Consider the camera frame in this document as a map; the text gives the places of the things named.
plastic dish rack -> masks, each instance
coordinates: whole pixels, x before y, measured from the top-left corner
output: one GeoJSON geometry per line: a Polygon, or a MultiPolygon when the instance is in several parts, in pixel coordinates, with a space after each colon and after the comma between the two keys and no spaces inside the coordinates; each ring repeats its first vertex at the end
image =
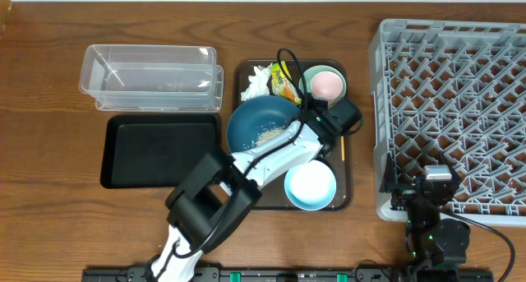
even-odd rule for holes
{"type": "Polygon", "coordinates": [[[443,151],[464,179],[450,210],[526,226],[526,25],[385,20],[369,67],[378,215],[407,219],[378,192],[388,153],[406,183],[443,151]]]}

yellow packet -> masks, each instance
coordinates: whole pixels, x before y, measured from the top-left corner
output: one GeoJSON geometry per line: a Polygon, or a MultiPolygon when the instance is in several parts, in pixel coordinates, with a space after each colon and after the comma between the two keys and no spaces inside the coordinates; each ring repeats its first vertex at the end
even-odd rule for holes
{"type": "MultiPolygon", "coordinates": [[[[290,73],[287,69],[287,65],[285,65],[285,61],[282,61],[281,65],[283,66],[285,73],[287,73],[287,75],[290,76],[290,73]]],[[[272,93],[279,97],[288,99],[294,102],[296,105],[300,105],[302,100],[298,97],[296,88],[294,88],[293,84],[291,84],[290,81],[287,80],[287,78],[281,71],[281,68],[279,68],[278,63],[272,64],[272,66],[270,67],[270,74],[272,75],[272,93]]]]}

pink bowl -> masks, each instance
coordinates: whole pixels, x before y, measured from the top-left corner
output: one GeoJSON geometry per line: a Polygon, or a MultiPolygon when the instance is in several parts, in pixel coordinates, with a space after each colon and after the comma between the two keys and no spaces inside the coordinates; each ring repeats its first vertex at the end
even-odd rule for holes
{"type": "Polygon", "coordinates": [[[334,72],[318,72],[311,81],[312,95],[328,101],[336,99],[343,89],[344,83],[334,72]]]}

wooden table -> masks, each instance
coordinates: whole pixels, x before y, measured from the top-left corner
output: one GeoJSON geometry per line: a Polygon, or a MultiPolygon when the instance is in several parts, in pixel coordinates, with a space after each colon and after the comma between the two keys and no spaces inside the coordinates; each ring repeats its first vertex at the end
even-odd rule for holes
{"type": "MultiPolygon", "coordinates": [[[[364,258],[401,265],[402,223],[378,218],[374,109],[367,47],[385,18],[526,22],[525,4],[15,3],[0,41],[0,280],[80,281],[87,266],[126,266],[161,251],[170,189],[99,185],[106,122],[78,90],[90,44],[207,45],[217,49],[231,114],[234,68],[288,47],[333,58],[366,119],[353,137],[352,205],[340,213],[252,212],[203,260],[223,266],[350,267],[364,258]]],[[[517,248],[509,281],[526,279],[523,229],[501,229],[517,248]]],[[[468,266],[501,276],[509,250],[473,228],[468,266]]]]}

crumpled paper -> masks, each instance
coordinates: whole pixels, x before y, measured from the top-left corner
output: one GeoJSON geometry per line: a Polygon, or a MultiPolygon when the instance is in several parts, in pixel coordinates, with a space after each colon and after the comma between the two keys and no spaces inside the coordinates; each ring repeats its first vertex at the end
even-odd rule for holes
{"type": "Polygon", "coordinates": [[[254,67],[254,76],[249,76],[250,85],[241,93],[241,101],[247,101],[258,96],[270,95],[269,87],[266,85],[270,78],[270,64],[268,67],[254,67]]]}

